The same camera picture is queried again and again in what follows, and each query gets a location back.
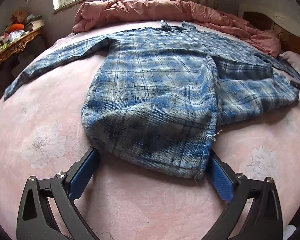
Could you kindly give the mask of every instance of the floral pattern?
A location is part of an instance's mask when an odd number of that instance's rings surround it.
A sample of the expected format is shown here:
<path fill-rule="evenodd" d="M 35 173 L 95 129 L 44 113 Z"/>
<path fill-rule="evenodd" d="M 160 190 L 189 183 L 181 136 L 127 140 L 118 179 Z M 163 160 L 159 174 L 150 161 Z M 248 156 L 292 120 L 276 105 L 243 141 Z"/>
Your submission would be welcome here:
<path fill-rule="evenodd" d="M 249 179 L 264 180 L 266 177 L 276 179 L 275 152 L 268 153 L 262 146 L 254 148 L 248 158 L 251 163 L 246 166 L 246 175 Z"/>
<path fill-rule="evenodd" d="M 20 110 L 20 115 L 16 118 L 19 124 L 27 123 L 39 110 L 40 104 L 23 106 Z"/>
<path fill-rule="evenodd" d="M 51 158 L 60 158 L 65 154 L 66 136 L 58 133 L 59 126 L 58 122 L 54 122 L 37 128 L 22 150 L 22 158 L 29 161 L 33 169 L 42 169 Z"/>

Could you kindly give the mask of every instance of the orange object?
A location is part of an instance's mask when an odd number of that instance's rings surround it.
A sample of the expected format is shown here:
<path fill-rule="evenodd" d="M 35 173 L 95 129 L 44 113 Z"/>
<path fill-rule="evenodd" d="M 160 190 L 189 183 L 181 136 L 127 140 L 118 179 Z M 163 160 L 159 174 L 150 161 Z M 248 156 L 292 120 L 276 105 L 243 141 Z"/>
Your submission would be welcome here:
<path fill-rule="evenodd" d="M 10 28 L 8 29 L 8 33 L 13 32 L 13 31 L 23 30 L 24 28 L 25 28 L 25 26 L 23 24 L 15 23 L 10 26 Z"/>

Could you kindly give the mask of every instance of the wooden headboard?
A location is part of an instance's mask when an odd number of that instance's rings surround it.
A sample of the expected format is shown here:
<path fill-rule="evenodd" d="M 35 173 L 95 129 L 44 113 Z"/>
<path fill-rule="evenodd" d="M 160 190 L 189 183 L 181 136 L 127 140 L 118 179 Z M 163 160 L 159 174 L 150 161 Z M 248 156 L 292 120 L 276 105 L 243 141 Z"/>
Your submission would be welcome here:
<path fill-rule="evenodd" d="M 244 12 L 243 18 L 259 30 L 274 30 L 281 41 L 281 49 L 283 51 L 291 50 L 300 55 L 300 37 L 286 31 L 267 15 L 259 12 Z"/>

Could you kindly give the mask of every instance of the shirt sleeve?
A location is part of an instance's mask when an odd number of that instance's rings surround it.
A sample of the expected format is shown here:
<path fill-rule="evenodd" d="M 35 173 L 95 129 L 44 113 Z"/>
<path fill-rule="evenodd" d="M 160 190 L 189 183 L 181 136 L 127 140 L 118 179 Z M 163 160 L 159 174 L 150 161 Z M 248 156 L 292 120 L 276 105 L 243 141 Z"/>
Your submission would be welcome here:
<path fill-rule="evenodd" d="M 125 35 L 118 35 L 118 33 L 115 35 L 102 35 L 75 42 L 55 50 L 26 67 L 12 84 L 7 87 L 3 96 L 4 100 L 12 96 L 18 88 L 31 79 L 39 77 L 56 67 L 86 57 L 124 38 Z"/>

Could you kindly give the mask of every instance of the blue gripper pad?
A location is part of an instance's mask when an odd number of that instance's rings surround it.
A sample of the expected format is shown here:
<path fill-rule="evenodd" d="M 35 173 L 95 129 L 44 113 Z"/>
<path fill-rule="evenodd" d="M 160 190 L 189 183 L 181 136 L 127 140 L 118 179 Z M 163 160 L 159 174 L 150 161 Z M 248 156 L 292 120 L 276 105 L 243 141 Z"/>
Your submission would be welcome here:
<path fill-rule="evenodd" d="M 98 168 L 100 156 L 97 149 L 93 149 L 90 155 L 83 162 L 77 173 L 69 182 L 69 200 L 74 201 L 81 197 L 93 173 Z"/>
<path fill-rule="evenodd" d="M 223 169 L 219 166 L 213 155 L 210 158 L 209 175 L 221 199 L 231 202 L 233 198 L 233 185 Z"/>

